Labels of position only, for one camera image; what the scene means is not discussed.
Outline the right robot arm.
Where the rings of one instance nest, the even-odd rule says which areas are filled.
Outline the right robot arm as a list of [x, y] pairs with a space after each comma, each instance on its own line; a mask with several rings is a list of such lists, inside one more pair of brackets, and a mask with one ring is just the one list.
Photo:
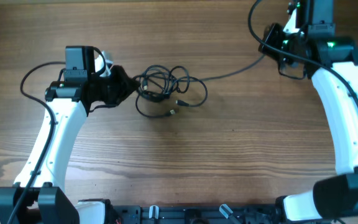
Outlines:
[[272, 24], [259, 39], [260, 52], [279, 70], [303, 64], [334, 143], [336, 175], [277, 200], [287, 223], [358, 216], [358, 48], [353, 38], [335, 34], [333, 9], [332, 1], [291, 1], [288, 22]]

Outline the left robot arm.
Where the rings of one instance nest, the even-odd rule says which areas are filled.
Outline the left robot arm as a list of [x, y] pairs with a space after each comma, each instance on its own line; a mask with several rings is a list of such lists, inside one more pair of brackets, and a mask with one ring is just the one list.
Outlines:
[[40, 100], [44, 120], [25, 166], [10, 187], [0, 187], [1, 223], [120, 223], [108, 199], [72, 204], [65, 176], [75, 139], [95, 108], [114, 108], [140, 87], [122, 66], [93, 46], [68, 46], [58, 79]]

